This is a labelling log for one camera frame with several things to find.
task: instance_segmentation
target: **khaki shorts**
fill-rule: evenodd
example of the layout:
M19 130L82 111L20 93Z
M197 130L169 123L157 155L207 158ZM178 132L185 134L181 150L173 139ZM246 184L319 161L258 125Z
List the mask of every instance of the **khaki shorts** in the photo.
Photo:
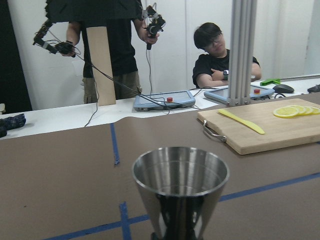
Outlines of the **khaki shorts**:
M130 89L120 86L117 83L114 83L114 92L115 92L115 99L130 99L134 98L136 95L142 93L142 88L140 86L139 75L137 71L130 72L128 74L123 74L120 76L114 76L114 81L118 83L122 83L126 85L130 89L134 90L131 91ZM97 93L96 93L96 86L95 80L93 78L84 77L82 79L84 83L84 98L83 101L85 104L91 104L97 102Z

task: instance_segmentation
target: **metal cup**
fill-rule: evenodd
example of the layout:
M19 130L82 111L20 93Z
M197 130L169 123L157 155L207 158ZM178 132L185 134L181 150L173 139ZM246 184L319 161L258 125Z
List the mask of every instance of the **metal cup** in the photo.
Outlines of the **metal cup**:
M159 240L201 240L229 179L215 154L162 147L134 162L133 178Z

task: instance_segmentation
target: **cutting board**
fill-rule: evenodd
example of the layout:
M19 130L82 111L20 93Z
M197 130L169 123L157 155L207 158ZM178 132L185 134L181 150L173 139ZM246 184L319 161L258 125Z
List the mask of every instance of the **cutting board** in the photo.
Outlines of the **cutting board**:
M236 116L260 126L265 131L263 135L218 113L218 109L199 111L197 117L202 122L207 120L207 126L217 134L226 136L226 143L240 155L320 141L320 114L293 118L273 115L273 110L288 105L320 108L318 104L299 98L226 108Z

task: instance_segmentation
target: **black door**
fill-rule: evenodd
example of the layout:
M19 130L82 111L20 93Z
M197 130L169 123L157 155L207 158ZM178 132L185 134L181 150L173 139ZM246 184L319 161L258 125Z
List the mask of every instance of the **black door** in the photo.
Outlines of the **black door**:
M6 114L32 110L7 0L0 0L0 104Z

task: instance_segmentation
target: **knife blade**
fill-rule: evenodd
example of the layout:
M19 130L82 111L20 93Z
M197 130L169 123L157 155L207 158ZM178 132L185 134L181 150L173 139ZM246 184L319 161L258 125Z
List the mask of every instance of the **knife blade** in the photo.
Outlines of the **knife blade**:
M253 123L252 121L244 120L244 119L234 115L233 113L225 110L224 108L218 109L218 112L224 116L227 116L233 120L236 120L239 123L246 125L247 127L256 131L258 134L262 134L262 135L265 134L265 131L261 127L259 127L257 124Z

